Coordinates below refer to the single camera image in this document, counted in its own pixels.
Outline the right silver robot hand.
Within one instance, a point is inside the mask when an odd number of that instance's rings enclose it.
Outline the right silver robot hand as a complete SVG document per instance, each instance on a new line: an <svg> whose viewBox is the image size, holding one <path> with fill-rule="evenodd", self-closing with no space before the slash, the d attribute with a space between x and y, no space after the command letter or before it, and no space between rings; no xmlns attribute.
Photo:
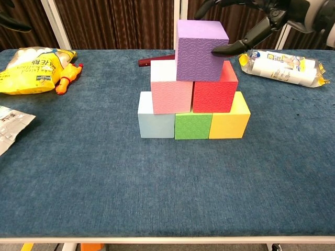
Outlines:
<svg viewBox="0 0 335 251"><path fill-rule="evenodd" d="M255 25L241 40L233 44L222 45L212 49L211 53L217 57L239 55L254 48L273 32L281 29L287 22L302 24L311 8L308 0L204 0L196 12L194 19L202 19L214 6L224 8L230 5L246 5L260 9L266 17Z"/></svg>

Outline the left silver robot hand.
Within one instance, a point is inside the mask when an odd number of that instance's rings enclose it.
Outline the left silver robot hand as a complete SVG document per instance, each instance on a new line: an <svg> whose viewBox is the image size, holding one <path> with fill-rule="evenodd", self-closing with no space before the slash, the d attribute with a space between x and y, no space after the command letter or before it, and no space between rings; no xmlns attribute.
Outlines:
<svg viewBox="0 0 335 251"><path fill-rule="evenodd" d="M12 9L15 8L15 4L13 3L12 0L0 0L0 3L3 3ZM15 18L12 18L10 15L8 15L3 11L0 11L0 26L13 31L23 33L31 32L32 30L31 26L24 24L16 20Z"/></svg>

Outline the purple foam cube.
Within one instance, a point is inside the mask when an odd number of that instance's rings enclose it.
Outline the purple foam cube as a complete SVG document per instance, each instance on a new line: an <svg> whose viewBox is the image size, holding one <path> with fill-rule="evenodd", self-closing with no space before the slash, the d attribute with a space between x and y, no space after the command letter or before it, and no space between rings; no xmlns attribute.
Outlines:
<svg viewBox="0 0 335 251"><path fill-rule="evenodd" d="M212 55L211 51L229 42L221 22L178 20L176 27L176 79L218 81L221 78L224 59Z"/></svg>

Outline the red foam cube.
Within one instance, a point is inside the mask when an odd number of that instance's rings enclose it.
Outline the red foam cube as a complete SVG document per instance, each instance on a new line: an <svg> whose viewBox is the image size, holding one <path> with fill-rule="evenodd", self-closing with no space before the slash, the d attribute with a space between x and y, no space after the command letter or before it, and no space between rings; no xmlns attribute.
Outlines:
<svg viewBox="0 0 335 251"><path fill-rule="evenodd" d="M228 113L231 110L238 79L230 61L224 61L221 78L216 82L194 83L194 113Z"/></svg>

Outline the yellow cube block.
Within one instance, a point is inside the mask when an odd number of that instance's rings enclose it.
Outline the yellow cube block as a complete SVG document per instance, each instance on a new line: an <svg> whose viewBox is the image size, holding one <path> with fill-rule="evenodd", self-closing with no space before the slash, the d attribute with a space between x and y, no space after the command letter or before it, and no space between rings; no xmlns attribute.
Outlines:
<svg viewBox="0 0 335 251"><path fill-rule="evenodd" d="M235 92L228 113L213 113L209 139L240 139L243 137L251 112L242 92Z"/></svg>

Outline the pink foam cube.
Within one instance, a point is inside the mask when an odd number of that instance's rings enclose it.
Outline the pink foam cube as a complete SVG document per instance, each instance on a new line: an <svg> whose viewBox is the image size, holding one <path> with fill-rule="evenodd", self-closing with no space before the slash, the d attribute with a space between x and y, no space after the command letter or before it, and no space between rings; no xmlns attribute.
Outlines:
<svg viewBox="0 0 335 251"><path fill-rule="evenodd" d="M175 60L151 61L150 83L155 114L190 112L193 82L176 79Z"/></svg>

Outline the green foam cube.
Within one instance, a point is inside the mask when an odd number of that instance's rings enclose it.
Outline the green foam cube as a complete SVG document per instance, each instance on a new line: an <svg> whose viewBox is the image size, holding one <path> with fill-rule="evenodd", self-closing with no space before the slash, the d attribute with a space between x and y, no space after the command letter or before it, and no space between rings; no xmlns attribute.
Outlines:
<svg viewBox="0 0 335 251"><path fill-rule="evenodd" d="M200 140L208 139L211 127L212 113L187 113L175 114L175 139Z"/></svg>

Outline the light blue foam cube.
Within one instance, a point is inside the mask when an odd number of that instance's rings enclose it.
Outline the light blue foam cube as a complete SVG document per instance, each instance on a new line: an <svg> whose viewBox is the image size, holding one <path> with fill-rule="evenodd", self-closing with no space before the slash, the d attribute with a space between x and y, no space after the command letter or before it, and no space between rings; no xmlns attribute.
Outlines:
<svg viewBox="0 0 335 251"><path fill-rule="evenodd" d="M141 138L174 138L175 114L154 114L151 92L140 92L137 114Z"/></svg>

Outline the clear pack of white rolls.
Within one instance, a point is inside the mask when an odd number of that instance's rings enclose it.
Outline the clear pack of white rolls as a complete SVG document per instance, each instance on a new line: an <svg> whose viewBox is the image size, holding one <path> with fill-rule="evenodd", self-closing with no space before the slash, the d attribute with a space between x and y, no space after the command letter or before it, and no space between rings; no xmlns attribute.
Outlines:
<svg viewBox="0 0 335 251"><path fill-rule="evenodd" d="M329 84L323 64L311 58L265 50L251 50L239 55L241 69L251 75L309 88Z"/></svg>

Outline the yellow snack bag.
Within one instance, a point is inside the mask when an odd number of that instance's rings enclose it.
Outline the yellow snack bag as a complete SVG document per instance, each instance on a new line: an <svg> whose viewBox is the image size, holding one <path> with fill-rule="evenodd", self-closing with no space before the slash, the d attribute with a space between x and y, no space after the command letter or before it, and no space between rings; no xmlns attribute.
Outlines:
<svg viewBox="0 0 335 251"><path fill-rule="evenodd" d="M74 50L48 47L20 48L0 72L0 93L37 94L51 91L61 73L77 57Z"/></svg>

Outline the yellow rubber chicken toy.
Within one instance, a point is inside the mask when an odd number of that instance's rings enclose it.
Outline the yellow rubber chicken toy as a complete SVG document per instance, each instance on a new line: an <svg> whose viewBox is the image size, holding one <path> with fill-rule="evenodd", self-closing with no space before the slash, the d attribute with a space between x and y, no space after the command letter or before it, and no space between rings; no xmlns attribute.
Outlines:
<svg viewBox="0 0 335 251"><path fill-rule="evenodd" d="M75 64L69 63L61 72L60 82L56 86L55 91L58 95L63 95L67 92L68 86L77 78L81 73L83 64L80 63L78 67Z"/></svg>

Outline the white snack bag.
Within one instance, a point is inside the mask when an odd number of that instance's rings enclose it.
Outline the white snack bag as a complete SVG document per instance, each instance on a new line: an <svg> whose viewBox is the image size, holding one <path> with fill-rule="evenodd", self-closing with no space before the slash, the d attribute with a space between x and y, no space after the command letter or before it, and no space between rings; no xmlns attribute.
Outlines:
<svg viewBox="0 0 335 251"><path fill-rule="evenodd" d="M0 156L15 142L16 136L29 125L35 115L0 106Z"/></svg>

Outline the blue felt table cover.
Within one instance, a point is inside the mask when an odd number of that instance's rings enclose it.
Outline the blue felt table cover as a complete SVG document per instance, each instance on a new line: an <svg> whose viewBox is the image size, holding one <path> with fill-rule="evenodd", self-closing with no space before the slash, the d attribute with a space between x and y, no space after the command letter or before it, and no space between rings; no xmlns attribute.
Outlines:
<svg viewBox="0 0 335 251"><path fill-rule="evenodd" d="M68 92L0 94L35 115L0 156L0 238L335 235L335 51L329 84L272 81L230 62L251 112L238 140L143 139L141 58L79 50Z"/></svg>

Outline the orange box under table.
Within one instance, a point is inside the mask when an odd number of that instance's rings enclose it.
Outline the orange box under table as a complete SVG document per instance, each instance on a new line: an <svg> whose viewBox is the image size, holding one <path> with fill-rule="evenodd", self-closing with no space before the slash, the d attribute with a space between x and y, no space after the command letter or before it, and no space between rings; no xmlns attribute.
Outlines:
<svg viewBox="0 0 335 251"><path fill-rule="evenodd" d="M102 243L81 243L81 251L101 251L104 247Z"/></svg>

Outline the white partition post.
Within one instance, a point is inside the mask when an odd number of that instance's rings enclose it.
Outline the white partition post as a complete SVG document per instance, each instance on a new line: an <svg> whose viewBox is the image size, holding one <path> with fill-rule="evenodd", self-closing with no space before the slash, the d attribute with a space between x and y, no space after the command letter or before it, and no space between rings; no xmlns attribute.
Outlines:
<svg viewBox="0 0 335 251"><path fill-rule="evenodd" d="M61 20L55 0L40 0L46 12L48 21L56 37L59 48L71 50L70 41Z"/></svg>
<svg viewBox="0 0 335 251"><path fill-rule="evenodd" d="M174 0L173 9L173 49L176 48L177 21L186 20L188 14L188 0Z"/></svg>
<svg viewBox="0 0 335 251"><path fill-rule="evenodd" d="M289 24L285 24L281 30L280 36L277 40L276 46L275 46L275 50L281 50L283 49L286 40L288 38L288 35L291 31L291 26Z"/></svg>

